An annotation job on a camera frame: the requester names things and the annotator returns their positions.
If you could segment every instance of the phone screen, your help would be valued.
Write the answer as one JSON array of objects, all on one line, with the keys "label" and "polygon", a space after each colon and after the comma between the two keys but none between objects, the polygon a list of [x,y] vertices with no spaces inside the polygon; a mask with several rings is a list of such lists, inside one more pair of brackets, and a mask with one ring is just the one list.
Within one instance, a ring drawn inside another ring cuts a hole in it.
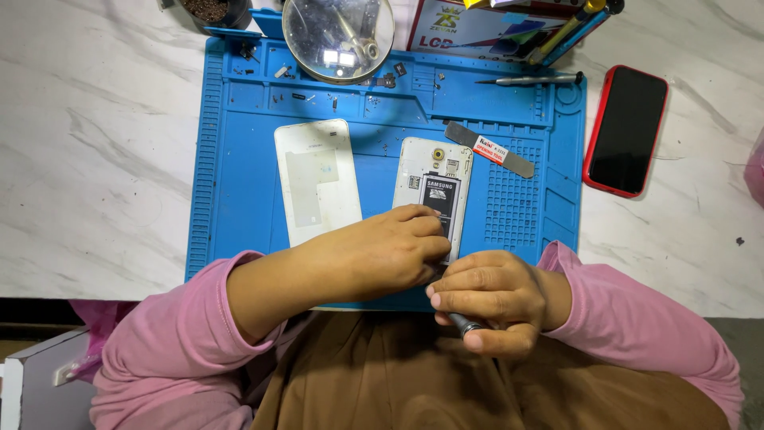
[{"label": "phone screen", "polygon": [[642,191],[667,90],[656,77],[615,70],[589,164],[592,181],[631,194]]}]

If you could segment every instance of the brown pants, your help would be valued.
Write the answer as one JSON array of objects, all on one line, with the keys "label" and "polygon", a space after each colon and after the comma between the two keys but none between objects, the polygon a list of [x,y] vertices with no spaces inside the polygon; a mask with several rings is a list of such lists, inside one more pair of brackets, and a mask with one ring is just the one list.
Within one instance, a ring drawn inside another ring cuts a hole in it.
[{"label": "brown pants", "polygon": [[521,363],[479,357],[431,314],[325,313],[280,361],[253,430],[728,429],[678,376],[540,337]]}]

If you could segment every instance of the pink sleeve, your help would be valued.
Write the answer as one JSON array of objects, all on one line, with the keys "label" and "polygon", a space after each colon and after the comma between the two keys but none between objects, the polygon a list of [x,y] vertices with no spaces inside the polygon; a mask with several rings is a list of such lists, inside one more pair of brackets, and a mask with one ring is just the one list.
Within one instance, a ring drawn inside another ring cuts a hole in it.
[{"label": "pink sleeve", "polygon": [[[214,261],[186,284],[146,298],[119,323],[93,381],[98,392],[90,419],[96,428],[131,428],[130,419],[165,405],[173,411],[164,415],[193,416],[198,428],[206,426],[205,420],[215,420],[215,428],[248,428],[252,411],[239,402],[241,387],[233,371],[271,348],[284,324],[258,344],[247,344],[228,309],[225,281],[235,266],[261,256],[246,251]],[[207,392],[220,401],[205,408],[175,401]]]},{"label": "pink sleeve", "polygon": [[740,370],[721,336],[703,318],[604,264],[584,265],[567,246],[550,243],[538,267],[565,273],[573,305],[568,321],[546,336],[608,363],[674,373],[740,421]]}]

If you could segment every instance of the red phone case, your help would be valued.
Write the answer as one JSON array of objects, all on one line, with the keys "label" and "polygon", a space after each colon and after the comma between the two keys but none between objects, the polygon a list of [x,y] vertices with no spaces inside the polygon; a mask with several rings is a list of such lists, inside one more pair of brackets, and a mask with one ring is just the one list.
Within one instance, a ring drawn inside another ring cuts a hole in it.
[{"label": "red phone case", "polygon": [[594,120],[594,130],[592,130],[591,132],[591,139],[589,139],[589,148],[587,149],[586,157],[584,158],[584,170],[582,171],[582,176],[583,176],[584,184],[592,188],[597,188],[598,190],[607,191],[608,193],[613,193],[620,197],[632,198],[632,197],[639,196],[645,190],[645,182],[642,183],[642,190],[639,193],[628,193],[623,190],[617,190],[615,188],[608,187],[607,185],[602,185],[599,182],[594,182],[589,177],[589,167],[591,164],[591,156],[594,153],[594,146],[597,144],[597,136],[600,134],[600,125],[602,123],[602,115],[605,113],[605,106],[607,106],[607,97],[610,95],[610,85],[612,85],[613,83],[613,74],[615,73],[616,69],[618,69],[618,67],[634,70],[644,75],[654,77],[656,79],[660,79],[666,85],[667,97],[663,99],[663,107],[661,108],[661,116],[658,120],[658,128],[656,131],[656,136],[652,139],[652,149],[650,150],[650,160],[647,162],[647,171],[645,173],[645,181],[647,181],[647,174],[650,172],[650,165],[652,164],[652,153],[656,150],[656,140],[658,139],[658,133],[661,130],[661,122],[663,121],[663,112],[665,111],[665,108],[666,108],[666,100],[669,99],[668,98],[669,83],[666,82],[665,79],[662,79],[660,77],[642,72],[641,70],[633,69],[631,67],[623,66],[620,64],[618,66],[614,66],[613,68],[608,70],[607,73],[605,74],[605,83],[602,86],[602,94],[600,95],[600,105],[597,108],[597,118]]}]

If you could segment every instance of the white marble table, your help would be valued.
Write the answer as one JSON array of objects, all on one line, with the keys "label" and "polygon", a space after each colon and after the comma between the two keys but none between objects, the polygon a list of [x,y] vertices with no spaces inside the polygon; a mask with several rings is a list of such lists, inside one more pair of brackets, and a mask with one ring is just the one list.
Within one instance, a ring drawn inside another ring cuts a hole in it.
[{"label": "white marble table", "polygon": [[[404,49],[414,10],[397,1]],[[756,0],[631,1],[557,64],[588,76],[588,133],[608,68],[670,82],[646,192],[584,187],[580,255],[703,316],[764,317],[764,210],[742,179],[764,126],[763,21]],[[4,0],[0,37],[0,296],[181,283],[205,36],[151,0]]]}]

